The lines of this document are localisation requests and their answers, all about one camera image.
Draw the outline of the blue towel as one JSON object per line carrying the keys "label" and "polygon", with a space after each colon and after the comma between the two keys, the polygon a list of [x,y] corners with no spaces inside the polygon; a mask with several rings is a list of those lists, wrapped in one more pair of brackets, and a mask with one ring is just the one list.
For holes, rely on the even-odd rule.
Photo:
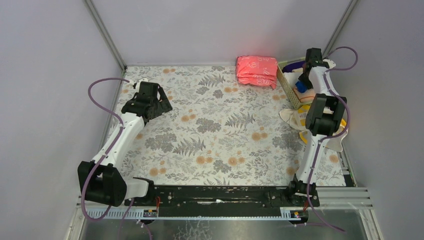
{"label": "blue towel", "polygon": [[299,93],[305,93],[308,90],[308,87],[300,80],[295,83],[295,88]]}

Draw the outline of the orange cartoon towel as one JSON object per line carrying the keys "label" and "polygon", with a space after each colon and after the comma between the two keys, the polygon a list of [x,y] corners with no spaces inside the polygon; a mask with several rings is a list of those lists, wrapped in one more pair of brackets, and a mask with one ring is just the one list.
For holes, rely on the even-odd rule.
{"label": "orange cartoon towel", "polygon": [[308,89],[305,92],[299,92],[298,89],[295,88],[293,91],[302,105],[311,104],[316,95],[313,89]]}

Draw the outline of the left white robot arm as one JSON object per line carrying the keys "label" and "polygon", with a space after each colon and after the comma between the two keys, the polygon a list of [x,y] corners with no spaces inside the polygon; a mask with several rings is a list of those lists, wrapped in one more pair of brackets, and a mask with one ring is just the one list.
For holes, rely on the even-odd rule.
{"label": "left white robot arm", "polygon": [[118,207],[125,200],[153,201],[155,185],[152,180],[134,177],[125,179],[122,166],[131,143],[146,124],[173,108],[164,89],[154,82],[132,84],[134,96],[122,107],[110,138],[90,161],[82,161],[78,168],[81,201]]}

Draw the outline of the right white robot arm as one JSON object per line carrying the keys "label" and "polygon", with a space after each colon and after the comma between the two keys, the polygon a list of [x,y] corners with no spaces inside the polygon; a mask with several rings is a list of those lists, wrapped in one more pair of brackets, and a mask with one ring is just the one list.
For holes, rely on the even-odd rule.
{"label": "right white robot arm", "polygon": [[285,194],[287,201],[296,207],[311,205],[316,195],[315,169],[326,144],[338,131],[347,105],[346,98],[334,88],[330,70],[321,49],[307,49],[300,82],[314,90],[315,96],[305,119],[308,135],[303,159]]}

